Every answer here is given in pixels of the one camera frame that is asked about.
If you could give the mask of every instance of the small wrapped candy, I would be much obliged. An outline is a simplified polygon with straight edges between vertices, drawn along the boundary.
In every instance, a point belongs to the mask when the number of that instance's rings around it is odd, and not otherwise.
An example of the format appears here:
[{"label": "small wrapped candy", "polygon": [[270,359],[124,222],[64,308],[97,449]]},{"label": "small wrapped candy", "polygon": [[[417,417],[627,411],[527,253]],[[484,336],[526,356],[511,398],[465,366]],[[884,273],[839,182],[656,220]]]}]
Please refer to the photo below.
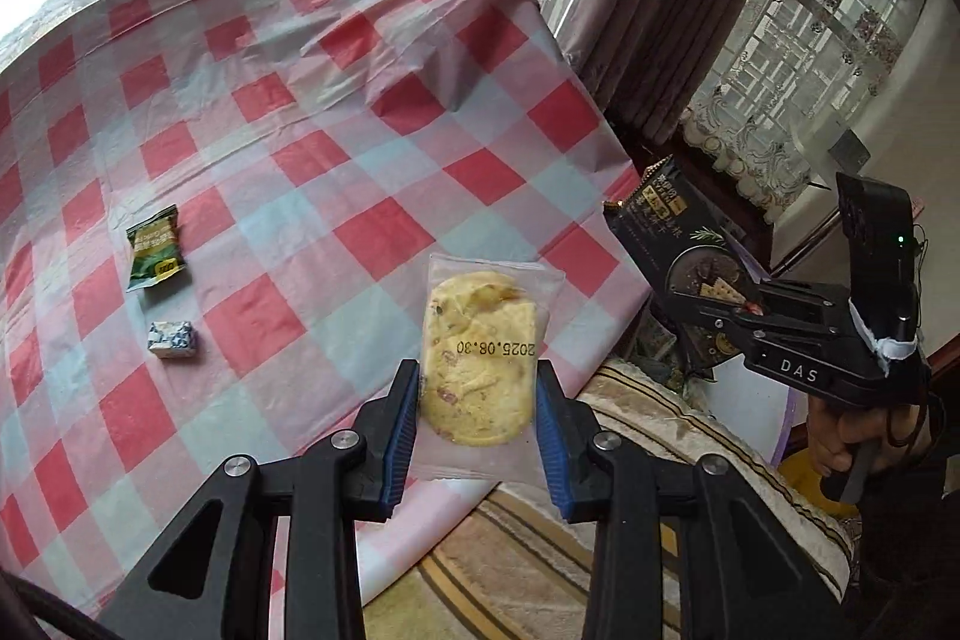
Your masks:
[{"label": "small wrapped candy", "polygon": [[155,320],[147,333],[147,350],[160,359],[197,355],[197,333],[189,320]]}]

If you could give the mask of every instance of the finger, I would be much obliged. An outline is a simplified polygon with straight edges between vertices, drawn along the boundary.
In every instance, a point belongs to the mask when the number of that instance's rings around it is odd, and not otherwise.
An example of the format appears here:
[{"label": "finger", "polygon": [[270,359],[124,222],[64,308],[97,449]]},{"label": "finger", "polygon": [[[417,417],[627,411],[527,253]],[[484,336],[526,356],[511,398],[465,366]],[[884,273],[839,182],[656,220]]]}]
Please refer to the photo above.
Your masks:
[{"label": "finger", "polygon": [[890,410],[890,431],[897,439],[906,439],[912,434],[920,417],[918,405],[902,405]]},{"label": "finger", "polygon": [[883,472],[888,467],[892,467],[899,461],[899,458],[892,456],[886,448],[881,448],[880,453],[874,458],[874,463],[870,465],[870,472]]},{"label": "finger", "polygon": [[840,416],[837,432],[843,442],[865,442],[876,437],[885,437],[887,410],[849,410]]},{"label": "finger", "polygon": [[811,407],[806,415],[806,434],[809,438],[821,442],[830,453],[843,453],[845,448],[837,428],[838,423],[836,413],[826,405],[821,408]]},{"label": "finger", "polygon": [[816,463],[821,464],[827,469],[827,474],[833,470],[846,472],[850,469],[851,462],[853,461],[851,455],[846,451],[843,453],[832,453],[828,448],[824,447],[821,442],[811,442],[810,451]]},{"label": "finger", "polygon": [[819,396],[808,396],[806,397],[806,408],[811,411],[811,413],[824,413],[827,408],[827,402],[824,402]]},{"label": "finger", "polygon": [[810,457],[810,466],[813,467],[814,472],[818,472],[824,477],[830,477],[830,468],[827,464],[824,464],[822,450],[822,446],[811,442],[806,449],[806,453]]}]

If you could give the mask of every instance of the cookie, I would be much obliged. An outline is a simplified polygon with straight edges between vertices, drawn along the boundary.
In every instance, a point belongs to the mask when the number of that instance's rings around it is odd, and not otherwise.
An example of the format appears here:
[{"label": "cookie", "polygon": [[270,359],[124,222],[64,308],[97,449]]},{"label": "cookie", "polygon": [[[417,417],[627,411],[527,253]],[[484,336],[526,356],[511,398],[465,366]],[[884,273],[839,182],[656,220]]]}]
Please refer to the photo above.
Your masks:
[{"label": "cookie", "polygon": [[421,415],[461,445],[499,445],[533,420],[536,306],[509,275],[456,275],[424,314]]}]

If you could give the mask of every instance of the wall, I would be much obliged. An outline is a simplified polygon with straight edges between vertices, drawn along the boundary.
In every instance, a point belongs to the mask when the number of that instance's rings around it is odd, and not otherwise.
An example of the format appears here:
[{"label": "wall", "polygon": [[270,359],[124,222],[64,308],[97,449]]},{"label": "wall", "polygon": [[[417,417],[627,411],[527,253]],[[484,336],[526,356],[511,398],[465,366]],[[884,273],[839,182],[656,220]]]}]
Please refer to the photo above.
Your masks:
[{"label": "wall", "polygon": [[[920,300],[929,355],[960,333],[960,12],[952,0],[926,2],[885,90],[853,130],[872,155],[863,175],[925,202],[917,223],[930,239]],[[835,206],[832,191],[806,189],[776,223],[774,263]],[[849,275],[837,228],[789,276],[846,284]]]}]

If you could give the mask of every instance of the table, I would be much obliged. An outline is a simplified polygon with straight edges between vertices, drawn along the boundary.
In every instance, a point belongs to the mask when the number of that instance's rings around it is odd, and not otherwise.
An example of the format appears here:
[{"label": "table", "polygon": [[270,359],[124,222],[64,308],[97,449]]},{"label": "table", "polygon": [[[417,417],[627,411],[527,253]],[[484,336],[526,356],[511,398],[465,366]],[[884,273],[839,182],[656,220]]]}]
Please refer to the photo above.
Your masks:
[{"label": "table", "polygon": [[[419,355],[431,251],[563,269],[575,392],[648,290],[600,215],[636,181],[535,0],[93,4],[0,74],[0,560],[94,611],[222,459],[301,452]],[[125,293],[170,204],[188,271]],[[165,319],[196,360],[146,351]],[[488,487],[360,528],[365,598]]]}]

